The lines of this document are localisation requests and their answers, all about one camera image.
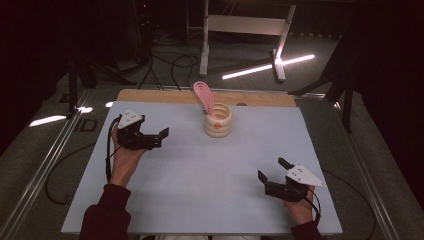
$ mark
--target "cup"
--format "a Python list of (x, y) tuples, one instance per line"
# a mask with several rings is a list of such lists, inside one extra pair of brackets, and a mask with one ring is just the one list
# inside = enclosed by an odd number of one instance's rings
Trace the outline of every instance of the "cup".
[(213, 112), (218, 119), (206, 114), (204, 117), (204, 129), (206, 134), (213, 138), (227, 136), (232, 128), (233, 112), (223, 103), (215, 103)]

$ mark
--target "white triangular marker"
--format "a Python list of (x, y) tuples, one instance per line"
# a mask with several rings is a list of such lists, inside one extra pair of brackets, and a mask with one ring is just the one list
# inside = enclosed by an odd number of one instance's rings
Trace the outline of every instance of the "white triangular marker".
[(119, 121), (118, 128), (125, 128), (135, 122), (140, 121), (141, 119), (143, 119), (143, 117), (138, 115), (133, 110), (125, 109), (124, 114), (122, 115), (121, 120)]
[(312, 185), (317, 187), (327, 187), (327, 185), (315, 176), (312, 172), (310, 172), (306, 167), (302, 165), (297, 165), (287, 171), (287, 177), (293, 179), (298, 183), (302, 183), (305, 185)]

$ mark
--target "sleeve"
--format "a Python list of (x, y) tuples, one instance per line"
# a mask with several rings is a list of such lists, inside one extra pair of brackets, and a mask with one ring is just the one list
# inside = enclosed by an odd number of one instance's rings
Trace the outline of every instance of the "sleeve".
[(304, 223), (291, 228), (295, 240), (322, 240), (314, 221)]
[(79, 239), (128, 239), (131, 215), (126, 205), (130, 195), (124, 187), (106, 184), (99, 203), (85, 211)]

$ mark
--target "pink object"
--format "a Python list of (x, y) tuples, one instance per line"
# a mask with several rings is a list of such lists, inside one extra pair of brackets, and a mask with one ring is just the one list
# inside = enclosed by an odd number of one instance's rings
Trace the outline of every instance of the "pink object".
[(202, 81), (197, 81), (197, 82), (194, 83), (193, 88), (194, 88), (194, 92), (196, 93), (197, 97), (202, 102), (205, 111), (212, 118), (218, 119), (215, 116), (215, 113), (213, 111), (213, 107), (215, 105), (215, 98), (214, 98), (209, 86)]

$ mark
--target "hand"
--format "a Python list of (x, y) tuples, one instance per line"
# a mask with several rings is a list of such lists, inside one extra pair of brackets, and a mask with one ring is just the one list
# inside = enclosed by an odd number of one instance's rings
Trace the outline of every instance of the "hand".
[(112, 130), (112, 140), (115, 148), (112, 176), (109, 183), (127, 187), (131, 176), (140, 162), (141, 156), (147, 149), (129, 150), (118, 144), (118, 126), (115, 124)]
[[(309, 200), (311, 200), (311, 202), (313, 201), (313, 197), (314, 197), (313, 195), (314, 189), (315, 189), (314, 186), (309, 186), (310, 191), (308, 191), (308, 194), (306, 196)], [(284, 201), (284, 206), (287, 207), (293, 221), (297, 225), (311, 222), (313, 220), (312, 206), (308, 202), (306, 202), (305, 199), (302, 199), (299, 202)]]

